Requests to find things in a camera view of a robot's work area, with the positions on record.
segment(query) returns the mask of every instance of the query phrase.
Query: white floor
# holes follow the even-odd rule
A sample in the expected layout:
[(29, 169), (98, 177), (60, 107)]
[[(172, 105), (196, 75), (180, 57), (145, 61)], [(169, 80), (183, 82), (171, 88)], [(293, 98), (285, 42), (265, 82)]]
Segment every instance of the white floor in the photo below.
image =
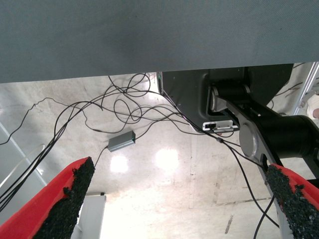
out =
[[(307, 67), (304, 64), (294, 70), (291, 84), (307, 75)], [(130, 75), (112, 77), (118, 85), (127, 84), (129, 78)], [(1, 84), (0, 122), (11, 132), (26, 110), (45, 97), (71, 104), (103, 94), (109, 85), (107, 77)], [(125, 99), (114, 96), (105, 100), (104, 105), (112, 109), (117, 97)], [(146, 95), (138, 101), (151, 106), (167, 104), (155, 95)], [(289, 101), (277, 97), (274, 103), (279, 112)], [(46, 100), (29, 113), (13, 136), (25, 154), (50, 141), (55, 120), (64, 108)], [(127, 112), (121, 103), (116, 109)], [(123, 126), (114, 114), (102, 112), (97, 106), (91, 106), (86, 113), (91, 127), (116, 131)], [(159, 114), (151, 112), (148, 116), (158, 118)], [(95, 161), (108, 139), (114, 136), (91, 131), (84, 120), (82, 114), (75, 118), (40, 164), (46, 181), (76, 159), (91, 156)], [(139, 136), (148, 124), (149, 121), (142, 120), (127, 126), (124, 132), (133, 129)], [(180, 127), (193, 132), (189, 126)], [(238, 142), (238, 134), (230, 140)], [(255, 197), (266, 208), (270, 195), (257, 167), (241, 161)], [(107, 195), (101, 238), (252, 238), (261, 217), (231, 152), (207, 136), (184, 134), (170, 122), (154, 124), (135, 145), (113, 153), (105, 151), (88, 190), (90, 194), (100, 192)], [(277, 220), (274, 207), (269, 215)], [(278, 237), (279, 230), (265, 219), (258, 238)]]

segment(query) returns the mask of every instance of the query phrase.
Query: gray power adapter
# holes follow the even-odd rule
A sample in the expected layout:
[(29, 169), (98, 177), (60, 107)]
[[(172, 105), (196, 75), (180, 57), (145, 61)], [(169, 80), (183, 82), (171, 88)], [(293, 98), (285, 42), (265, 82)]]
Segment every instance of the gray power adapter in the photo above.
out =
[(113, 152), (135, 143), (135, 133), (129, 131), (109, 140), (108, 150)]

